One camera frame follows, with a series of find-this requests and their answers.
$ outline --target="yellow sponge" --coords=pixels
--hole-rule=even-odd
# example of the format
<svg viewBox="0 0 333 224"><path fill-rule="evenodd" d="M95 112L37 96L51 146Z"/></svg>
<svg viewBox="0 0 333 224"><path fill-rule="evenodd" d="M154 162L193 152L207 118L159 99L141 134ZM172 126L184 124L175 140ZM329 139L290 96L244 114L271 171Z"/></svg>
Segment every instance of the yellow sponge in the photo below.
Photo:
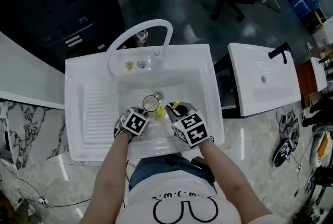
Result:
<svg viewBox="0 0 333 224"><path fill-rule="evenodd" d="M180 103L180 101L177 101L177 102L172 106L172 110L175 110L175 109L178 107L179 103Z"/></svg>
<svg viewBox="0 0 333 224"><path fill-rule="evenodd" d="M156 110L156 117L157 118L165 118L167 111L165 110L165 105L161 105L157 110Z"/></svg>

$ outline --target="person's left hand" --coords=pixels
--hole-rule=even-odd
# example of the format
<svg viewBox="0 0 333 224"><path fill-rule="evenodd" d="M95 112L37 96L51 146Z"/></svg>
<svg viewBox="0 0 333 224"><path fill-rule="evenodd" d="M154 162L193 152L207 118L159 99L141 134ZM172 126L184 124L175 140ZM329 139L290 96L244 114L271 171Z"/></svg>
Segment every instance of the person's left hand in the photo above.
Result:
<svg viewBox="0 0 333 224"><path fill-rule="evenodd" d="M126 131L130 135L130 142L134 136L142 136L146 131L149 118L144 109L130 107L126 113L121 115L114 126L114 137Z"/></svg>

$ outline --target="yellow object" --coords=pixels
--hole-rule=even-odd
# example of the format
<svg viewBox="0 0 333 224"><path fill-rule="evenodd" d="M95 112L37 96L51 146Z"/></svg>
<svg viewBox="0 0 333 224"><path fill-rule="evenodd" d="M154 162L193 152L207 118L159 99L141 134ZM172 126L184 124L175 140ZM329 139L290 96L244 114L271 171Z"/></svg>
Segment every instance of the yellow object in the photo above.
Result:
<svg viewBox="0 0 333 224"><path fill-rule="evenodd" d="M167 111L165 110L165 105L161 105L156 111L156 117L157 118L164 118Z"/></svg>
<svg viewBox="0 0 333 224"><path fill-rule="evenodd" d="M175 110L177 107L178 107L178 105L179 105L179 103L180 103L180 101L177 101L173 106L172 106L172 110Z"/></svg>
<svg viewBox="0 0 333 224"><path fill-rule="evenodd" d="M317 154L318 154L318 158L321 160L323 158L323 156L325 155L325 150L327 148L328 145L328 138L327 138L327 134L324 135L321 145L319 146L318 150L317 150Z"/></svg>
<svg viewBox="0 0 333 224"><path fill-rule="evenodd" d="M133 68L133 61L128 61L128 62L125 62L125 67L128 71L130 71L132 68Z"/></svg>
<svg viewBox="0 0 333 224"><path fill-rule="evenodd" d="M321 24L321 26L324 26L324 24L323 24L321 18L319 17L318 13L315 11L314 14L317 17L317 19L318 19L319 23Z"/></svg>

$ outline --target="black cabinet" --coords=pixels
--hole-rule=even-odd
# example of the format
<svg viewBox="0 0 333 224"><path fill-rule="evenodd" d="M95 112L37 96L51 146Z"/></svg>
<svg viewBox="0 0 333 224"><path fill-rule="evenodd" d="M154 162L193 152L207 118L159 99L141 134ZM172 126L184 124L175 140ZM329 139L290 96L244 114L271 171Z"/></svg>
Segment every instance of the black cabinet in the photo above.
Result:
<svg viewBox="0 0 333 224"><path fill-rule="evenodd" d="M118 0L0 0L0 11L0 31L62 72L125 31Z"/></svg>

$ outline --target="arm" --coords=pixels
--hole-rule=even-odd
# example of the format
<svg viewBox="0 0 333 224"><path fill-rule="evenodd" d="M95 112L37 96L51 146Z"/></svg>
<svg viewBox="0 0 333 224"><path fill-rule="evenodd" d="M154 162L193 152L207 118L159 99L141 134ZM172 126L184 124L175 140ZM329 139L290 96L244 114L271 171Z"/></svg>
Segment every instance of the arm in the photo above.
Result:
<svg viewBox="0 0 333 224"><path fill-rule="evenodd" d="M226 198L237 208L243 224L271 214L243 172L211 140L199 143L199 148Z"/></svg>
<svg viewBox="0 0 333 224"><path fill-rule="evenodd" d="M80 224L115 223L124 199L129 139L129 134L123 132L114 140L98 171L92 199Z"/></svg>

